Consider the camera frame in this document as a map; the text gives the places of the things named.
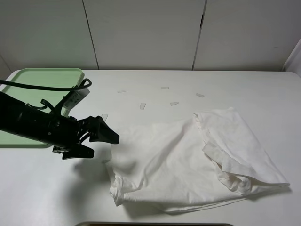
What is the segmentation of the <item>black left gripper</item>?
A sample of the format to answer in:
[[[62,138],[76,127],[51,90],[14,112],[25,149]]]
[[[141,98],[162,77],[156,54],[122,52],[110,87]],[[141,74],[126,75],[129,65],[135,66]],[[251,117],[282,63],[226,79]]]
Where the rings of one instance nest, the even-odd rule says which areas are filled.
[[[92,159],[94,150],[82,144],[87,138],[89,142],[119,143],[119,135],[105,123],[101,116],[89,116],[82,120],[62,118],[51,131],[49,140],[53,145],[52,152],[62,154],[62,160]]]

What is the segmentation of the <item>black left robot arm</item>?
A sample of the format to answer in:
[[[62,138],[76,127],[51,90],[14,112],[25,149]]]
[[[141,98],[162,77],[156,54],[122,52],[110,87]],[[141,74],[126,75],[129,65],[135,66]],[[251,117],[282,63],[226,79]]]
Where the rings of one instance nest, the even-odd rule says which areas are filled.
[[[61,115],[63,105],[72,97],[69,92],[56,106],[45,99],[42,107],[34,107],[5,93],[0,94],[0,129],[10,134],[40,141],[53,146],[53,152],[62,159],[92,159],[94,150],[84,146],[90,142],[118,144],[119,135],[101,116],[76,120]]]

